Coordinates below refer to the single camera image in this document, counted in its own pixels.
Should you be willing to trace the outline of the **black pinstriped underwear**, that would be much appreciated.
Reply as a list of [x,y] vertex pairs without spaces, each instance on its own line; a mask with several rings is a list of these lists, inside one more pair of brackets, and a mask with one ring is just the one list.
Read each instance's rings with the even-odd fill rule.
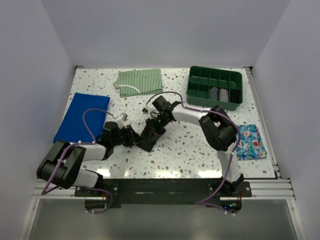
[[157,119],[147,119],[146,126],[144,127],[143,131],[141,132],[140,136],[143,138],[143,141],[137,144],[137,146],[147,152],[151,152],[154,145],[156,144],[157,140],[162,136],[155,136],[153,130],[153,122],[159,121]]

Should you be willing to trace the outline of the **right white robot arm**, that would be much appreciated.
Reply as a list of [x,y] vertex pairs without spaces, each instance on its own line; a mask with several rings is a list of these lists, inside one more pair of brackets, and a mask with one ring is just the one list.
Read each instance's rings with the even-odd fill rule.
[[182,101],[173,103],[163,96],[156,98],[152,105],[158,115],[146,120],[143,137],[149,148],[152,148],[158,138],[166,132],[165,127],[170,122],[186,122],[199,126],[210,147],[217,151],[222,167],[223,192],[230,197],[235,196],[244,181],[237,159],[236,148],[240,142],[239,127],[229,118],[221,106],[211,109],[192,108]]

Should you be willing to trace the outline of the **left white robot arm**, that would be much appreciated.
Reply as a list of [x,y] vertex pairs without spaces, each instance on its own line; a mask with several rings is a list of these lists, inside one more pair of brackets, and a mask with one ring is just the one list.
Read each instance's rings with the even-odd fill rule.
[[81,168],[86,161],[106,160],[117,146],[131,147],[143,141],[130,125],[108,121],[104,124],[97,143],[70,143],[58,140],[54,143],[39,165],[36,176],[47,184],[44,193],[50,192],[50,184],[68,189],[70,187],[86,187],[92,196],[99,196],[104,184],[99,181],[102,176],[91,170]]

